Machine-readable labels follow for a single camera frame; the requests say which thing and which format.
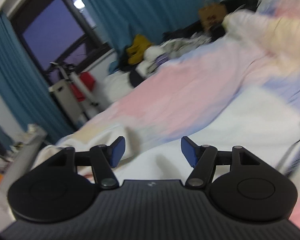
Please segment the white sweatshirt garment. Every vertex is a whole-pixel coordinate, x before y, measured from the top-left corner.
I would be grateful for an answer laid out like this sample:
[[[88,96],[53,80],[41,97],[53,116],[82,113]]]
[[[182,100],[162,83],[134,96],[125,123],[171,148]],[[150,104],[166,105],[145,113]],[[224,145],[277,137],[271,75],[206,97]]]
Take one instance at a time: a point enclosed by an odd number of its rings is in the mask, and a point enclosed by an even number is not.
[[[185,180],[191,172],[181,153],[179,138],[171,140],[121,124],[104,129],[87,125],[56,145],[42,149],[34,165],[40,165],[65,147],[87,151],[96,145],[110,145],[119,136],[126,140],[125,153],[114,170],[119,181]],[[300,112],[273,92],[257,86],[240,92],[211,124],[190,135],[196,144],[215,146],[222,151],[243,146],[271,166],[276,166],[299,138]]]

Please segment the folded tripod stand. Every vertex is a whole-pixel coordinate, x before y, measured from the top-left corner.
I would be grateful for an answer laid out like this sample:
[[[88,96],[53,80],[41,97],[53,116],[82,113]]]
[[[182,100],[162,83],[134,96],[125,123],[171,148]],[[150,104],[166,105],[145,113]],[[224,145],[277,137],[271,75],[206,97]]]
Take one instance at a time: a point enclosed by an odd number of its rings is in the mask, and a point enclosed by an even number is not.
[[[76,67],[73,64],[67,64],[65,62],[50,62],[49,68],[47,68],[44,73],[46,76],[50,76],[51,73],[57,72],[59,81],[49,87],[49,94],[61,113],[65,116],[69,125],[73,129],[78,129],[81,116],[84,116],[87,120],[90,119],[82,102],[86,101],[99,113],[102,112],[103,109],[98,101],[97,104],[91,104],[73,83],[70,74],[72,72],[76,73],[75,68]],[[94,77],[88,72],[82,72],[77,75],[93,93],[93,90],[96,87],[96,80]]]

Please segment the pastel rainbow bed sheet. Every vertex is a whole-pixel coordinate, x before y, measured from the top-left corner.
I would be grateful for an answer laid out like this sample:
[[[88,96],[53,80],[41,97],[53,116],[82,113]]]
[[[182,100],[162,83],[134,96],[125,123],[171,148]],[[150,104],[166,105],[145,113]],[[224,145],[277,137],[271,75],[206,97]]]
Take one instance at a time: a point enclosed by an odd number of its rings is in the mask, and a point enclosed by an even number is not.
[[[263,0],[256,13],[300,19],[300,0]],[[283,75],[266,51],[226,31],[223,38],[163,64],[79,131],[87,125],[104,129],[121,124],[171,140],[190,137],[250,86],[273,92],[300,112],[300,72]],[[15,181],[36,167],[37,157],[15,163],[6,177]],[[289,176],[298,189],[291,221],[300,228],[300,138],[273,167]]]

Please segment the white padded jacket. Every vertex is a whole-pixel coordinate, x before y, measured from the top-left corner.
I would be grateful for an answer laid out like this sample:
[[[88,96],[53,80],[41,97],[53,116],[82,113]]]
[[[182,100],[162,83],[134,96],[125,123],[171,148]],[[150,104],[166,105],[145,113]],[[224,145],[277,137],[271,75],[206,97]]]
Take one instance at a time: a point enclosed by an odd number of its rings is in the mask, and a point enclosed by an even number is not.
[[[104,80],[103,91],[109,102],[114,103],[128,95],[134,87],[130,83],[129,72],[117,71]]]

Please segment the red cloth on stand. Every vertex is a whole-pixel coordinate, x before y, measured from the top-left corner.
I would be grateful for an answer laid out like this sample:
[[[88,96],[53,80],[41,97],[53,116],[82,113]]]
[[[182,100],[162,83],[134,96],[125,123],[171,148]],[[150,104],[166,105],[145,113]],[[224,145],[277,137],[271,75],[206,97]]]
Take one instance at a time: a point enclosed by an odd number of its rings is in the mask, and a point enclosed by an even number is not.
[[[75,72],[72,72],[70,74],[70,78],[73,81],[73,83],[76,85],[76,87],[85,96],[85,98],[91,102],[91,104],[97,104],[97,100],[94,97],[93,93],[87,88],[87,86],[81,81],[81,79]]]

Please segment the black garment on pile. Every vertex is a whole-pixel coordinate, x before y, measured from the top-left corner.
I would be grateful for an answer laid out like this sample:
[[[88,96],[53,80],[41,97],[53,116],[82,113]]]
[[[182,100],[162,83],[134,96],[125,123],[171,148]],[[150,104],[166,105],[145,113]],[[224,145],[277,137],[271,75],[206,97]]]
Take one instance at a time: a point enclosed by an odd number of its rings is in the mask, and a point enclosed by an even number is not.
[[[128,81],[132,85],[133,88],[138,87],[139,84],[141,84],[143,81],[145,81],[145,78],[140,75],[137,71],[137,64],[129,64],[128,63],[128,54],[126,52],[126,49],[128,46],[125,46],[123,49],[123,52],[119,58],[119,63],[118,63],[118,69],[124,73],[128,74]]]

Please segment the grey purple printed garment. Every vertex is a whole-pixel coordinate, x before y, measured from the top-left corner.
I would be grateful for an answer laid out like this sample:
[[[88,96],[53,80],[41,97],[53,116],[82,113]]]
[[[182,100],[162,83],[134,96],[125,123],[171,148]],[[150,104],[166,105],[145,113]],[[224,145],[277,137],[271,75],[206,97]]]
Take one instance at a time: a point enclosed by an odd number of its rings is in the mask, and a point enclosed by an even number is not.
[[[177,59],[211,41],[212,38],[206,34],[194,33],[190,38],[175,38],[158,46],[150,46],[145,50],[143,61],[138,64],[136,71],[146,79],[165,62]]]

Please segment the left blue curtain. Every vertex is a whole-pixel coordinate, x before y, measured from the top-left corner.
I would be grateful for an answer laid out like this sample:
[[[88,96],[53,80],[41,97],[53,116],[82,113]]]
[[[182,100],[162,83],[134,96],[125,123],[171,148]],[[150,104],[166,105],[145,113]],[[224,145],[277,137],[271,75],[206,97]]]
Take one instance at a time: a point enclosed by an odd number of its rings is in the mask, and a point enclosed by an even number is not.
[[[23,130],[37,124],[51,142],[74,132],[4,12],[0,12],[0,95]]]

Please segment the blue curtain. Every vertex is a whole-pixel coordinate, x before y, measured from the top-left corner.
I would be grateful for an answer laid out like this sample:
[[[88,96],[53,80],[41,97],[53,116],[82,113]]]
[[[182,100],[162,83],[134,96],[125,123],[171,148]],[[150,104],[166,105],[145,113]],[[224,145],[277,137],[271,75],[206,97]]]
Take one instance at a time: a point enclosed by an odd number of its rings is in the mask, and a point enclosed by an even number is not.
[[[154,44],[162,35],[198,21],[204,2],[220,0],[82,0],[100,26],[107,41],[120,57],[136,35]]]
[[[23,130],[37,124],[51,142],[74,132],[4,12],[0,12],[0,95]]]

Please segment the mustard yellow garment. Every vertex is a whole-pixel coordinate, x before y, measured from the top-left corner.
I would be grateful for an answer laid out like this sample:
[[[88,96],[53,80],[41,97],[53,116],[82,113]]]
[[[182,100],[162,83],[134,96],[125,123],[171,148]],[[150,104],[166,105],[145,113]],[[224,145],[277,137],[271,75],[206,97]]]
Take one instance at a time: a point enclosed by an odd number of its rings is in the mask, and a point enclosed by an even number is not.
[[[126,49],[128,63],[136,65],[143,61],[145,51],[153,45],[145,36],[137,34],[134,37],[133,43]]]

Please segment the dark framed window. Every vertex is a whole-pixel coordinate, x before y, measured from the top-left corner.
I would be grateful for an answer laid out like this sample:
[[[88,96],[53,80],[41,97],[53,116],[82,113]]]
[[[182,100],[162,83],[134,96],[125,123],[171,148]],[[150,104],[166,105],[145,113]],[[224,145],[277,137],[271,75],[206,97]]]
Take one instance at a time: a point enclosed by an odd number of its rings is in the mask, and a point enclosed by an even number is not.
[[[52,63],[77,74],[110,51],[82,0],[21,0],[12,13],[21,43],[48,84],[61,74]]]

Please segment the cream pillow blanket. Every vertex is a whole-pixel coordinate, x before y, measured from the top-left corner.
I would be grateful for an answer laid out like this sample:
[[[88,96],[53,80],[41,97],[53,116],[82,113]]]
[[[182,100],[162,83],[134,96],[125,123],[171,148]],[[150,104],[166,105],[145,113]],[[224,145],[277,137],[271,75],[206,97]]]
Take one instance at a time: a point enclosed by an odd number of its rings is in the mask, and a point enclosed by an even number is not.
[[[283,75],[300,72],[300,19],[239,10],[225,16],[223,27],[266,51]]]

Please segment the brown paper shopping bag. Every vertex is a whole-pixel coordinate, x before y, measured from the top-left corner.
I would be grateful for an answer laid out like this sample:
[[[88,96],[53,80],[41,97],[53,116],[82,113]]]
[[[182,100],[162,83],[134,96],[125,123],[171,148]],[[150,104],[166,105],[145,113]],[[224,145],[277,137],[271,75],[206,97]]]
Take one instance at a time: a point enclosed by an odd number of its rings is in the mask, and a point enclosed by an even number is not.
[[[200,22],[206,31],[211,27],[222,23],[228,14],[226,6],[222,3],[212,3],[198,10]]]

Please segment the right blue curtain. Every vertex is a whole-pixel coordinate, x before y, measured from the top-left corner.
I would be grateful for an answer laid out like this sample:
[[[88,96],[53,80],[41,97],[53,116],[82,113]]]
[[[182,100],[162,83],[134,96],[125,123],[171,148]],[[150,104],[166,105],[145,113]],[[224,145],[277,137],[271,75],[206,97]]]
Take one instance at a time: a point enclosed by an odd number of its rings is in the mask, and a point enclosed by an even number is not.
[[[198,21],[204,2],[220,0],[82,0],[100,26],[107,41],[120,57],[136,35],[154,44],[162,35]]]

